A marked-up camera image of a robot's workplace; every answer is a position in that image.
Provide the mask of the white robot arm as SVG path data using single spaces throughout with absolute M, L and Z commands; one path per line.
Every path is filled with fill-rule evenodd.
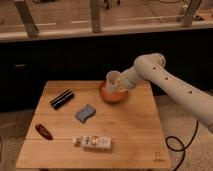
M 115 86 L 118 90 L 130 90 L 142 80 L 149 80 L 213 133 L 213 96 L 170 74 L 164 69 L 165 64 L 165 57 L 160 53 L 141 55 L 135 59 L 132 67 L 119 75 Z

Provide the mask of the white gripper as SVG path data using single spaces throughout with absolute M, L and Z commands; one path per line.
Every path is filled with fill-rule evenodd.
M 128 91 L 134 88 L 134 85 L 128 80 L 126 74 L 121 73 L 115 81 L 117 91 Z

